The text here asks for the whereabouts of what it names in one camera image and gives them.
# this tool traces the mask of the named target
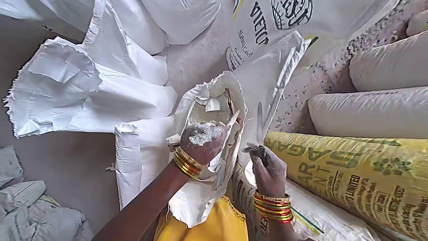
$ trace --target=black printed logo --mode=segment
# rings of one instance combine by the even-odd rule
[[[278,30],[292,29],[312,17],[312,0],[271,0],[271,5]]]

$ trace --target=white sack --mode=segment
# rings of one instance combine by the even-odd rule
[[[232,182],[234,199],[244,209],[248,227],[256,230],[258,241],[266,241],[268,220],[258,214],[252,199],[257,188],[254,174],[251,172],[251,175],[244,175],[243,169],[237,164]],[[287,179],[285,192],[291,197],[294,215],[292,225],[298,240],[380,241],[364,221],[310,193],[295,182]]]
[[[204,31],[220,9],[221,0],[141,0],[166,32],[169,44],[188,44]]]
[[[110,2],[97,0],[83,45],[48,39],[19,72],[6,107],[17,137],[112,133],[119,122],[168,116],[177,93],[162,86],[167,78],[165,57],[136,45]]]
[[[116,125],[116,179],[120,209],[148,186],[168,165],[167,137],[174,116]]]
[[[81,40],[88,29],[94,0],[0,0],[0,14],[33,21]]]
[[[0,187],[12,179],[18,178],[24,171],[19,164],[13,146],[0,148]]]
[[[140,0],[111,0],[111,3],[129,38],[151,55],[162,52],[166,47],[166,34]]]
[[[222,102],[225,89],[229,90],[231,110],[230,106],[222,104],[210,105],[215,104],[217,100]],[[169,138],[170,144],[180,141],[183,130],[190,123],[214,120],[231,126],[223,150],[211,160],[209,167],[202,171],[199,180],[187,182],[169,201],[173,216],[189,228],[205,222],[214,203],[226,193],[227,182],[238,156],[246,113],[240,84],[230,71],[224,71],[209,83],[196,85],[180,100],[174,116],[174,136]],[[240,118],[239,123],[236,121],[237,115]]]
[[[308,101],[321,136],[428,139],[428,87],[320,94]]]
[[[428,86],[428,32],[354,55],[349,66],[358,91]]]
[[[43,216],[36,225],[31,241],[73,241],[82,222],[83,213],[70,208],[55,208]]]
[[[28,208],[21,206],[0,219],[0,237],[2,241],[32,241],[35,225],[28,222]]]
[[[94,232],[91,227],[89,227],[88,220],[85,220],[77,231],[74,241],[91,241],[94,237]]]
[[[32,205],[28,207],[28,221],[30,222],[30,224],[38,223],[42,220],[46,213],[60,206],[61,205],[57,203],[53,198],[46,195],[42,195]]]
[[[247,142],[257,142],[257,106],[259,102],[262,103],[264,116],[271,108],[276,110],[278,103],[273,106],[274,100],[281,97],[309,43],[310,40],[303,40],[297,31],[292,32],[269,48],[252,56],[242,68],[233,72],[241,84],[248,108],[247,123],[242,134],[243,147],[247,146]],[[250,162],[249,155],[240,152],[239,162],[245,167]]]
[[[307,62],[346,42],[351,35],[368,21],[372,22],[380,10],[388,12],[397,0],[235,0],[234,25],[227,59],[230,70],[240,67],[244,61],[260,49],[275,43],[293,30],[305,38],[318,36]]]
[[[97,64],[164,85],[168,79],[166,58],[150,56],[123,30],[122,23],[109,0],[96,0],[83,48]]]
[[[7,205],[3,207],[6,212],[32,205],[46,190],[44,181],[21,182],[0,190],[0,196],[5,197]]]
[[[413,16],[406,29],[407,36],[413,36],[428,29],[428,10],[422,11]]]

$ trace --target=woman's left hand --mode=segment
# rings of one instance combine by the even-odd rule
[[[180,146],[195,161],[208,164],[223,148],[226,125],[214,120],[191,124],[184,130]]]

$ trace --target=yellow sack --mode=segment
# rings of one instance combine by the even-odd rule
[[[169,212],[161,213],[154,241],[248,241],[245,215],[226,196],[214,203],[205,222],[189,229]]]
[[[270,132],[287,177],[349,212],[428,241],[428,140]]]

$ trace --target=woman's right hand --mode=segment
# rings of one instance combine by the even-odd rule
[[[250,153],[253,161],[253,173],[259,193],[274,198],[285,197],[287,164],[266,146],[252,143],[247,145],[248,148],[244,151]]]

